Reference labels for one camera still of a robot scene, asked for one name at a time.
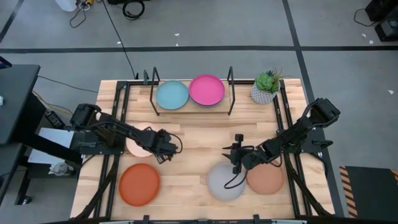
wooden tabletop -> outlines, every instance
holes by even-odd
[[[103,80],[99,88],[97,105],[103,112],[111,113],[117,80]],[[299,118],[306,107],[305,96],[299,79],[285,79],[293,121]],[[183,141],[183,152],[171,162],[161,165],[153,156],[134,157],[127,150],[121,156],[118,170],[112,220],[142,220],[149,215],[151,220],[181,219],[250,219],[254,214],[260,218],[293,218],[289,186],[285,175],[283,187],[272,195],[259,195],[246,185],[242,196],[232,202],[215,199],[208,191],[206,175],[211,167],[228,161],[221,153],[222,147],[234,142],[236,133],[244,134],[243,145],[258,145],[275,137],[277,120],[272,103],[259,105],[250,97],[251,85],[235,85],[236,102],[230,116],[227,113],[160,114],[157,116],[149,102],[149,86],[132,86],[129,96],[126,122],[135,125],[141,122],[154,123],[159,128],[178,135]],[[284,127],[287,128],[282,97],[279,94]],[[328,184],[322,163],[308,154],[301,155],[303,171],[308,188],[326,210],[334,213]],[[80,172],[71,217],[78,215],[97,191],[103,156],[95,156]],[[122,173],[136,163],[154,166],[161,175],[158,196],[144,207],[132,207],[119,195],[118,183]],[[304,214],[301,191],[297,188],[300,212]],[[108,192],[104,193],[101,214],[105,213]]]

black table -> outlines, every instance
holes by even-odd
[[[0,175],[10,173],[0,180],[0,204],[17,166],[29,167],[28,157],[24,155],[25,146],[65,159],[76,169],[81,164],[79,152],[35,133],[46,113],[45,106],[32,93],[39,70],[38,65],[13,65],[0,70],[0,96],[4,98],[4,104],[0,106]],[[27,176],[28,172],[20,188],[22,196],[29,185]],[[16,204],[21,204],[22,199],[18,198]]]

black and yellow caution stripe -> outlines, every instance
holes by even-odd
[[[345,166],[340,166],[340,176],[341,176],[341,181],[343,182],[344,194],[346,196],[349,217],[356,218],[358,216],[358,212],[356,211],[353,189],[351,187],[351,183],[349,181],[349,175]]]

gray floor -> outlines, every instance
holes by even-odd
[[[0,7],[0,30],[17,0]],[[289,0],[301,46],[375,46],[382,43],[372,27],[353,22],[354,11],[369,0]],[[151,0],[137,21],[127,21],[120,8],[108,6],[126,47],[266,45],[293,46],[284,5],[279,0]],[[80,27],[69,27],[75,12],[63,12],[55,1],[25,0],[1,49],[118,48],[119,39],[101,4],[86,11]],[[368,23],[364,12],[358,19]],[[2,54],[12,63],[39,64],[40,75],[81,88],[97,90],[100,80],[132,79],[123,53]],[[253,78],[272,66],[287,77],[302,78],[294,51],[129,52],[135,71],[152,71],[162,78],[192,78],[200,73],[226,76],[230,65],[237,78]],[[329,98],[342,112],[325,130],[335,143],[330,156],[337,167],[365,166],[398,169],[396,138],[396,51],[304,52],[315,97]],[[49,103],[74,110],[94,103],[96,95],[38,79],[35,91]],[[17,174],[0,207],[0,223],[43,223],[66,220],[75,180],[33,180],[30,205],[14,206],[22,173]],[[338,182],[341,199],[341,183]]]

plate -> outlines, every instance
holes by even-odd
[[[279,191],[285,180],[284,171],[281,167],[271,164],[261,164],[249,170],[247,182],[257,194],[268,195]]]
[[[140,130],[144,130],[150,127],[154,131],[159,131],[159,128],[151,123],[139,123],[137,125],[134,125],[134,127]],[[148,152],[147,150],[143,150],[142,147],[138,146],[137,143],[131,138],[126,138],[126,147],[129,150],[129,152],[131,152],[131,154],[137,157],[147,157],[152,155],[152,153]]]
[[[189,95],[200,105],[213,106],[224,98],[224,83],[214,75],[199,75],[189,85]]]
[[[119,182],[121,198],[132,206],[143,206],[152,201],[160,188],[157,170],[148,164],[134,164],[124,171]]]
[[[176,80],[164,82],[156,91],[157,104],[167,110],[179,109],[188,101],[188,97],[188,88]]]
[[[207,175],[207,187],[210,193],[218,200],[229,202],[238,198],[243,193],[246,181],[232,189],[224,188],[224,185],[236,175],[232,173],[233,167],[234,165],[230,162],[220,162],[213,166]],[[244,171],[242,171],[228,186],[238,184],[242,179],[244,179]]]

